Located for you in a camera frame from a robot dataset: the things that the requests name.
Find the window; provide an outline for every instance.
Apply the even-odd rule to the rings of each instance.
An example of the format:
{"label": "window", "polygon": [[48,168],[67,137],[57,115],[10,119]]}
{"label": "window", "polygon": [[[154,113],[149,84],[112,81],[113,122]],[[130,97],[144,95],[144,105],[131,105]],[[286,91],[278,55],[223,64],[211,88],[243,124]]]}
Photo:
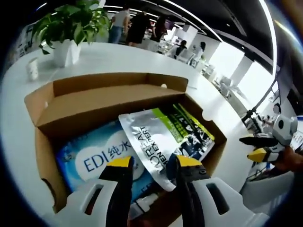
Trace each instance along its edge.
{"label": "window", "polygon": [[215,66],[215,71],[230,78],[244,56],[244,52],[227,43],[220,43],[209,64]]}
{"label": "window", "polygon": [[[246,96],[251,106],[254,107],[267,92],[274,79],[263,66],[255,61],[240,81],[238,88]],[[275,84],[273,89],[277,91],[278,85]]]}

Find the white flower pot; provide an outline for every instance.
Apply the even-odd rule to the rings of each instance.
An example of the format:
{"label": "white flower pot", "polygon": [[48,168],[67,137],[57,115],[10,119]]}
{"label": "white flower pot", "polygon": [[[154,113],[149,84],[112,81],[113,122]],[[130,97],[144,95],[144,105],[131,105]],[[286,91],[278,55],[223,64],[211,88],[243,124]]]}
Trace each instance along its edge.
{"label": "white flower pot", "polygon": [[74,65],[79,60],[81,44],[76,45],[75,41],[64,40],[63,43],[53,42],[54,62],[59,67]]}

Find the cardboard box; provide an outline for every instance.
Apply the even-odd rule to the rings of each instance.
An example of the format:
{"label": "cardboard box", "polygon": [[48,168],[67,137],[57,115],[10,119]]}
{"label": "cardboard box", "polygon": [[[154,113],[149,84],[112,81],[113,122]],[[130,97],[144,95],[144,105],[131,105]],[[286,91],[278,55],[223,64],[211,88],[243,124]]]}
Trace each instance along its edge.
{"label": "cardboard box", "polygon": [[[226,138],[214,124],[202,118],[202,108],[187,94],[188,80],[150,73],[106,73],[84,75],[46,84],[25,97],[28,113],[35,125],[36,159],[40,177],[54,197],[53,209],[66,205],[68,190],[57,168],[55,153],[71,138],[86,133],[120,114],[151,109],[168,103],[181,103],[214,136],[215,146],[203,164],[212,174],[220,160]],[[179,215],[174,192],[165,193],[151,208],[155,226],[168,226]],[[160,209],[169,219],[160,218]]]}

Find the black dress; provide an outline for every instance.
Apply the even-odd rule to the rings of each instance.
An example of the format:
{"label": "black dress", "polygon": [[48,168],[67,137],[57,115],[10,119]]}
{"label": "black dress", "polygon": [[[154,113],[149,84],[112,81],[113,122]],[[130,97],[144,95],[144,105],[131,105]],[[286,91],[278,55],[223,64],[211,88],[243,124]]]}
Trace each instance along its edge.
{"label": "black dress", "polygon": [[129,43],[140,44],[144,38],[144,34],[151,23],[147,15],[139,14],[131,19],[132,26],[128,30],[126,41]]}
{"label": "black dress", "polygon": [[160,26],[158,23],[156,23],[155,25],[155,34],[156,36],[154,36],[153,34],[151,35],[151,40],[156,41],[156,42],[160,42],[160,39],[162,38],[162,36],[167,33],[167,30],[164,26]]}

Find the desk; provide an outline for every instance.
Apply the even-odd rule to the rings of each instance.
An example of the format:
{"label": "desk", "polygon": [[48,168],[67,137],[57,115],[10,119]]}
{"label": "desk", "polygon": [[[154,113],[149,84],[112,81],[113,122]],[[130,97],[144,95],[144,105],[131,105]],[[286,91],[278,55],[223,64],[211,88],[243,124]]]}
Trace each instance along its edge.
{"label": "desk", "polygon": [[[39,78],[28,82],[25,67],[34,57],[38,57]],[[229,103],[194,68],[161,54],[105,43],[83,44],[79,62],[71,67],[56,68],[52,57],[42,55],[40,50],[23,56],[6,72],[1,88],[4,157],[17,187],[38,215],[52,212],[53,198],[38,174],[34,127],[24,97],[50,81],[89,73],[150,72],[189,79],[188,94],[204,108],[204,118],[213,119],[227,138],[214,176],[240,191],[252,164],[246,158],[252,147],[239,142],[239,137],[246,136],[248,131]]]}

